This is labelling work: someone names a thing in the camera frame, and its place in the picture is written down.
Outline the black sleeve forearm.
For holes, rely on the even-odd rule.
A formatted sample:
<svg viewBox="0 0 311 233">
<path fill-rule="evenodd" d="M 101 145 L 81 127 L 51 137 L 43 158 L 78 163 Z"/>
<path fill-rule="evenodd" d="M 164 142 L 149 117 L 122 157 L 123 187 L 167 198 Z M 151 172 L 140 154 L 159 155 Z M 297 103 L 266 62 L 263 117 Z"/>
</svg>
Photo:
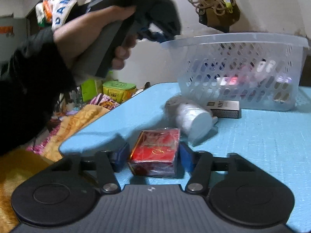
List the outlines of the black sleeve forearm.
<svg viewBox="0 0 311 233">
<path fill-rule="evenodd" d="M 1 155 L 34 139 L 52 117 L 59 95 L 75 87 L 50 28 L 18 47 L 1 63 Z"/>
</svg>

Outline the person left hand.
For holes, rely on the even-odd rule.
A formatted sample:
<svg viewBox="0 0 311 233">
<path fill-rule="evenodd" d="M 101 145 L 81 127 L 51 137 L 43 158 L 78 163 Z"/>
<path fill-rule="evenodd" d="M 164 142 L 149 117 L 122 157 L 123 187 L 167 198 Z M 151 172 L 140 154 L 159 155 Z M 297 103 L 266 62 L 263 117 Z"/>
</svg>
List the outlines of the person left hand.
<svg viewBox="0 0 311 233">
<path fill-rule="evenodd" d="M 54 43 L 67 67 L 73 67 L 74 59 L 99 37 L 105 26 L 127 19 L 135 11 L 135 6 L 110 6 L 86 13 L 56 29 L 53 33 Z"/>
</svg>

